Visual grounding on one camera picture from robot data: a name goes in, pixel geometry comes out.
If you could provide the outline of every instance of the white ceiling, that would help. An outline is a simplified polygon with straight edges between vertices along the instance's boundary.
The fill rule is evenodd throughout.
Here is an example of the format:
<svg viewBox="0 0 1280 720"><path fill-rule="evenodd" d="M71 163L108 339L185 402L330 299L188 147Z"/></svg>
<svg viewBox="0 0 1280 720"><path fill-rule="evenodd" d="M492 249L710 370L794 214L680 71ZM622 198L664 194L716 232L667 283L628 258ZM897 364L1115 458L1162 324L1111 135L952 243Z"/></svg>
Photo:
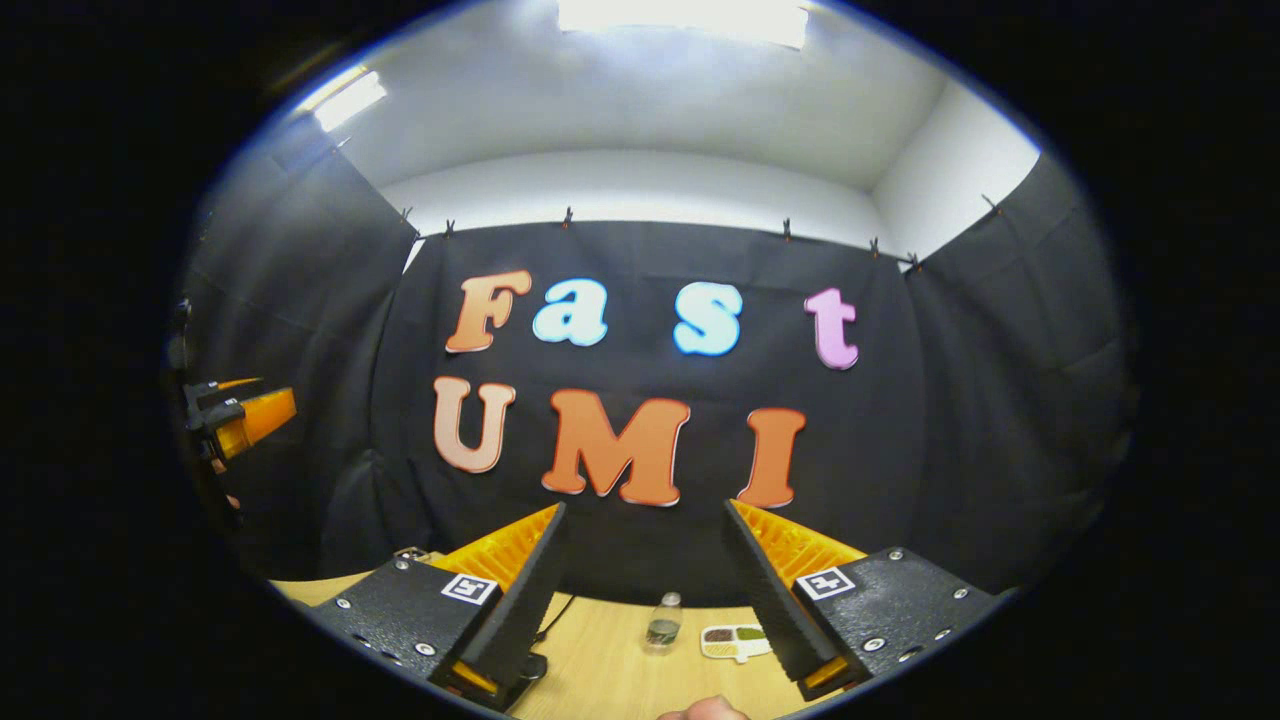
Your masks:
<svg viewBox="0 0 1280 720"><path fill-rule="evenodd" d="M691 31L562 33L556 0L497 0L370 55L388 96L332 135L383 188L512 155L644 149L870 191L946 77L827 8L803 50Z"/></svg>

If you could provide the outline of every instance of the wooden table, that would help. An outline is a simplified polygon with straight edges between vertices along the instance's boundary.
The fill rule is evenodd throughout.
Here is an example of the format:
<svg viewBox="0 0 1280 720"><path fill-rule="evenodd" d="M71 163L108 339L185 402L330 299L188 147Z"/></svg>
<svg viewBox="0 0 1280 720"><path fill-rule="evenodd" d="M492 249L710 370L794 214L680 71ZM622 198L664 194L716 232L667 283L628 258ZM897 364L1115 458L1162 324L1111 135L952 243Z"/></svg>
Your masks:
<svg viewBox="0 0 1280 720"><path fill-rule="evenodd" d="M271 583L287 597L314 606L366 575ZM568 597L556 593L541 626ZM686 607L676 644L664 656L643 650L650 611L653 607L641 605L575 600L547 639L534 647L547 656L547 676L534 683L511 715L522 720L654 720L723 694L751 720L768 720L822 702L805 702L773 653L751 657L745 665L703 656L698 642L703 628L758 623L750 607Z"/></svg>

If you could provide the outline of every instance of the clear bottle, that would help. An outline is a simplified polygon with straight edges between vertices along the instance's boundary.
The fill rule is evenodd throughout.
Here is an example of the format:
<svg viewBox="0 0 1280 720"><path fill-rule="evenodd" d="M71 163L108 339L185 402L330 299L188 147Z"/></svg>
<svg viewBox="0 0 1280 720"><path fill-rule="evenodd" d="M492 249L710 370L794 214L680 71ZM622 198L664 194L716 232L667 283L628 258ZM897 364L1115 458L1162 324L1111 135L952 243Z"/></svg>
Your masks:
<svg viewBox="0 0 1280 720"><path fill-rule="evenodd" d="M669 592L662 596L662 603L649 614L649 626L645 629L644 650L649 655L667 655L676 642L684 612L680 609L680 593Z"/></svg>

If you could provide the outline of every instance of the light blue letter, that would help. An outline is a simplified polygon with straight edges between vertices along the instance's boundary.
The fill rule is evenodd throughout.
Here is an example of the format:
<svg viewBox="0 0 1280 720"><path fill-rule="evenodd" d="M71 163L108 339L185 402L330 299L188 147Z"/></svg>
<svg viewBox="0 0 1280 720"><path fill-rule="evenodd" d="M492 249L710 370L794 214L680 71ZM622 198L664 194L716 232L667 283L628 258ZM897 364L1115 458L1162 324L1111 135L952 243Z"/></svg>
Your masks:
<svg viewBox="0 0 1280 720"><path fill-rule="evenodd" d="M684 354L724 355L737 345L742 296L731 284L689 283L676 296L676 347Z"/></svg>
<svg viewBox="0 0 1280 720"><path fill-rule="evenodd" d="M564 300L570 295L573 300ZM604 340L604 286L586 278L562 281L547 291L547 307L534 315L534 334L543 342L568 340L586 347Z"/></svg>

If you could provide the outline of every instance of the black metal plate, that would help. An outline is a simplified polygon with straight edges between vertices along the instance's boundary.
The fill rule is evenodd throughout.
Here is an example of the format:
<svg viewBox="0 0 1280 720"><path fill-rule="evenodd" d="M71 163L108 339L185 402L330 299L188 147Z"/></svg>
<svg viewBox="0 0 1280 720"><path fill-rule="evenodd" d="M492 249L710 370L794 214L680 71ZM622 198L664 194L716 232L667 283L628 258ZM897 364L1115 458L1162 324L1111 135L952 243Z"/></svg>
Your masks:
<svg viewBox="0 0 1280 720"><path fill-rule="evenodd" d="M397 557L308 615L389 670L425 683L445 659L456 657L500 597L493 580ZM424 655L419 643L434 652Z"/></svg>
<svg viewBox="0 0 1280 720"><path fill-rule="evenodd" d="M989 596L901 547L800 578L792 591L842 655L872 675L909 665L1012 593Z"/></svg>

